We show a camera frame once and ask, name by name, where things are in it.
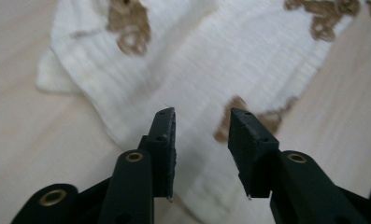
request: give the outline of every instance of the white cloth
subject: white cloth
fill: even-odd
[[[151,41],[144,56],[129,56],[104,29],[108,0],[61,0],[37,86],[83,92],[123,149],[137,146],[154,113],[175,107],[174,191],[201,220],[219,223],[243,190],[227,146],[213,138],[224,106],[236,95],[252,112],[284,106],[300,96],[332,43],[315,41],[312,15],[285,11],[282,0],[140,2]],[[345,17],[336,35],[349,24]]]

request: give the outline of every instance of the light wood surface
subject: light wood surface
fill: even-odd
[[[36,67],[49,47],[56,3],[0,1],[0,223],[9,223],[47,185],[70,183],[84,190],[98,183],[111,175],[121,154],[83,96],[36,89]],[[371,19],[366,8],[336,41],[326,65],[285,118],[278,139],[282,150],[312,156],[337,185],[368,196]],[[223,223],[248,223],[256,203],[270,215],[266,201],[250,202],[243,193],[237,198]],[[158,200],[156,219],[198,223],[177,199]]]

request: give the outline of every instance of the white towel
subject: white towel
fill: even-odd
[[[235,96],[252,112],[299,97],[332,43],[309,32],[312,15],[283,0],[140,0],[150,41],[126,54],[105,29],[108,0],[61,0],[37,86],[83,92],[123,149],[137,146],[154,113],[177,112],[174,191],[206,223],[219,223],[243,190],[227,146],[213,134]],[[350,24],[344,17],[336,36]]]

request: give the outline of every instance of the brown pattern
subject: brown pattern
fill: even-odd
[[[148,10],[138,0],[111,0],[107,30],[119,33],[119,49],[129,55],[144,55],[150,42]]]
[[[315,0],[286,0],[284,7],[287,10],[294,10],[304,6],[306,12],[314,14],[310,27],[314,39],[333,41],[335,40],[334,28],[343,16],[355,16],[360,10],[358,0],[336,0],[315,1]]]
[[[291,110],[296,98],[290,99],[285,107],[278,110],[266,111],[262,114],[256,114],[258,120],[269,130],[271,133],[276,133],[283,117]],[[238,108],[248,110],[247,105],[240,96],[235,96],[224,108],[224,116],[221,120],[220,126],[214,133],[214,138],[219,143],[227,143],[229,137],[229,126],[231,121],[231,109]]]

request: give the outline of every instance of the brass screw hole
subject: brass screw hole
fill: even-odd
[[[306,163],[307,162],[307,159],[299,154],[296,154],[296,153],[291,153],[290,155],[288,155],[288,159],[290,159],[291,161],[294,161],[294,162],[298,162],[298,163]]]
[[[144,158],[144,155],[138,152],[130,153],[126,156],[126,160],[129,162],[141,161]]]
[[[62,201],[66,197],[66,191],[63,189],[54,189],[46,194],[44,194],[40,199],[39,199],[39,204],[42,206],[52,206],[60,201]]]

